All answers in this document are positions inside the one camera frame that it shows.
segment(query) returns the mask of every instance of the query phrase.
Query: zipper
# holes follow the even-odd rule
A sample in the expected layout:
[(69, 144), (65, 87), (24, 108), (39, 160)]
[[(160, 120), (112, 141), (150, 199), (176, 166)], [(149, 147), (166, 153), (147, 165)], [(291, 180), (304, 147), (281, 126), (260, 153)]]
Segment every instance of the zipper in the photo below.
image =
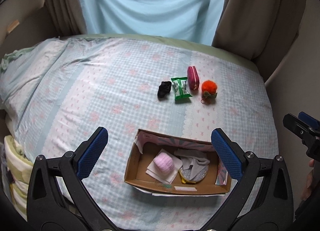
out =
[(194, 88), (193, 88), (193, 90), (196, 90), (196, 88), (197, 88), (197, 79), (196, 79), (196, 73), (195, 73), (195, 69), (194, 69), (194, 67), (192, 66), (192, 72), (193, 72), (193, 78), (195, 79), (195, 86), (194, 86)]

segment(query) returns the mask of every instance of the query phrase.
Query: black sock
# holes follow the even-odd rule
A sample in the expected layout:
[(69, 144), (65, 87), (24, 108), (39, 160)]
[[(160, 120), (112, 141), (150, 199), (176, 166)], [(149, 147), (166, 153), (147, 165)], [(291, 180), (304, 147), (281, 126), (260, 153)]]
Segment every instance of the black sock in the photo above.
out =
[(164, 98), (171, 90), (171, 81), (162, 81), (158, 90), (158, 98)]

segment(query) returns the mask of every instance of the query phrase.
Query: curtain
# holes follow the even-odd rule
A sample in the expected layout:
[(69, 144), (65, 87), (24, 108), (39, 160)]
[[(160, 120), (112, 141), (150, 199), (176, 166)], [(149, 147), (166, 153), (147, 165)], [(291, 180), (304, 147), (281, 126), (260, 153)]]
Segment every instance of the curtain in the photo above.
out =
[(80, 0), (89, 34), (171, 37), (211, 45), (224, 0)]
[(225, 0), (212, 46), (252, 60), (266, 81), (295, 40), (306, 0)]
[(60, 36), (86, 34), (79, 0), (44, 0)]

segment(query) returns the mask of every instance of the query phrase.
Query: label sticker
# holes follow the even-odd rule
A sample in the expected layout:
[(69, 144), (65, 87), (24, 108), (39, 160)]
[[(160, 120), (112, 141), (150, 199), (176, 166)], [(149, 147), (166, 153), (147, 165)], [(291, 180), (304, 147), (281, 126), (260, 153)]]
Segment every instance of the label sticker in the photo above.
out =
[(184, 191), (197, 191), (195, 187), (179, 187), (179, 186), (174, 186), (176, 190), (184, 190)]

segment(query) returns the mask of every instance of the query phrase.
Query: snack package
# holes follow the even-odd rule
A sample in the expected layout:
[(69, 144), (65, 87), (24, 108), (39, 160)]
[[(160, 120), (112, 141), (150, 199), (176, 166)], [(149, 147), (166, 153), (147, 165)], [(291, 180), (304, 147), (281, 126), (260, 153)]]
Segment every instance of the snack package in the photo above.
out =
[(192, 97), (186, 90), (187, 77), (183, 78), (172, 78), (171, 79), (174, 86), (174, 100), (184, 99)]

